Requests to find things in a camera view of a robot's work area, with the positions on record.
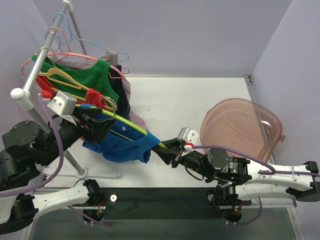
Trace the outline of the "lime green hanger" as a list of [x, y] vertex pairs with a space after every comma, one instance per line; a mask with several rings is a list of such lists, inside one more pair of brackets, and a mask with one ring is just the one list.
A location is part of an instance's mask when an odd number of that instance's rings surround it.
[[[76, 107], [86, 107], [84, 103], [76, 104], [75, 106]], [[129, 120], [127, 120], [127, 119], [125, 119], [125, 118], [113, 113], [113, 112], [107, 111], [107, 110], [102, 109], [102, 108], [98, 108], [98, 107], [93, 106], [93, 105], [88, 105], [88, 107], [86, 107], [86, 108], [91, 108], [91, 109], [98, 110], [101, 114], [104, 114], [106, 116], [112, 117], [112, 118], [114, 118], [114, 119], [116, 119], [116, 120], [118, 120], [120, 122], [123, 122], [123, 123], [127, 124], [128, 126], [132, 127], [133, 129], [135, 129], [136, 131], [140, 132], [141, 134], [143, 134], [145, 136], [148, 134], [148, 132], [145, 129], [141, 128], [140, 126], [136, 125], [135, 123], [133, 123], [133, 122], [131, 122], [131, 121], [129, 121]]]

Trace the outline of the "blue tank top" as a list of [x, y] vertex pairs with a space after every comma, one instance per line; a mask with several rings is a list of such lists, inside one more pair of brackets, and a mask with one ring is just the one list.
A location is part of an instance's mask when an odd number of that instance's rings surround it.
[[82, 146], [103, 156], [107, 161], [148, 163], [151, 149], [161, 141], [150, 132], [143, 134], [127, 122], [116, 120], [101, 143], [84, 141]]

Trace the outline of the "red tank top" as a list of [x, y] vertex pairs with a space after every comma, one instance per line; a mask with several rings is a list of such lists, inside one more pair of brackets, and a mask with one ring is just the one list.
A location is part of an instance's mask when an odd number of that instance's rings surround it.
[[[36, 78], [36, 83], [39, 85], [39, 87], [43, 90], [43, 91], [47, 91], [50, 94], [54, 94], [55, 90], [54, 90], [54, 86], [49, 82], [49, 80], [45, 77], [45, 76], [37, 76]], [[98, 108], [104, 108], [104, 106], [106, 105], [106, 102], [102, 99], [103, 95], [90, 88], [86, 93], [85, 93], [85, 97], [76, 97], [77, 98], [77, 103], [78, 104], [90, 104], [90, 105], [94, 105]]]

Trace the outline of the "yellow plastic hanger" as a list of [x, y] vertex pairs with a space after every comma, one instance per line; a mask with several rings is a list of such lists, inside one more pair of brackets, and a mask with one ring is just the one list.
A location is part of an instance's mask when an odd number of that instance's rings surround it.
[[[50, 68], [47, 72], [41, 72], [40, 71], [38, 75], [46, 77], [47, 79], [49, 79], [49, 80], [51, 80], [53, 82], [56, 82], [56, 83], [59, 83], [59, 84], [62, 84], [62, 85], [65, 85], [65, 86], [68, 86], [68, 87], [71, 87], [71, 88], [74, 88], [74, 89], [77, 89], [77, 90], [86, 90], [86, 91], [89, 90], [88, 87], [86, 87], [83, 84], [78, 83], [69, 74], [67, 74], [63, 70], [57, 68], [57, 66], [56, 66], [54, 61], [52, 61], [52, 63], [53, 63], [53, 66], [54, 66], [53, 68]], [[54, 79], [54, 78], [52, 78], [53, 75], [62, 76], [65, 79], [67, 79], [70, 83]], [[117, 106], [116, 102], [112, 98], [102, 95], [102, 99], [106, 103], [104, 108], [106, 108], [106, 109], [108, 109], [110, 111], [114, 111], [114, 112], [118, 109], [118, 106]]]

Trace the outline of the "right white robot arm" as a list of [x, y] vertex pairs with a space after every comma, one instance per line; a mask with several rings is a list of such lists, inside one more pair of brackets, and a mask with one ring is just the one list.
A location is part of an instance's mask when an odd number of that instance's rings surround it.
[[320, 183], [316, 180], [320, 173], [314, 161], [276, 165], [224, 146], [193, 145], [177, 138], [160, 142], [152, 151], [172, 168], [182, 165], [206, 183], [217, 181], [212, 194], [215, 204], [231, 206], [264, 197], [294, 198], [305, 203], [320, 200]]

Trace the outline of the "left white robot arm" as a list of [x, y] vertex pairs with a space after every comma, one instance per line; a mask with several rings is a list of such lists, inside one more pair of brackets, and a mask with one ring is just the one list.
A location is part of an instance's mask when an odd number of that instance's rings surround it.
[[27, 185], [40, 175], [37, 166], [48, 166], [78, 139], [101, 143], [114, 118], [98, 118], [97, 108], [77, 106], [72, 117], [75, 123], [61, 122], [56, 131], [47, 133], [32, 120], [16, 124], [2, 136], [5, 146], [0, 153], [0, 233], [17, 232], [35, 219], [72, 205], [98, 206], [104, 195], [94, 179], [66, 190], [31, 195]]

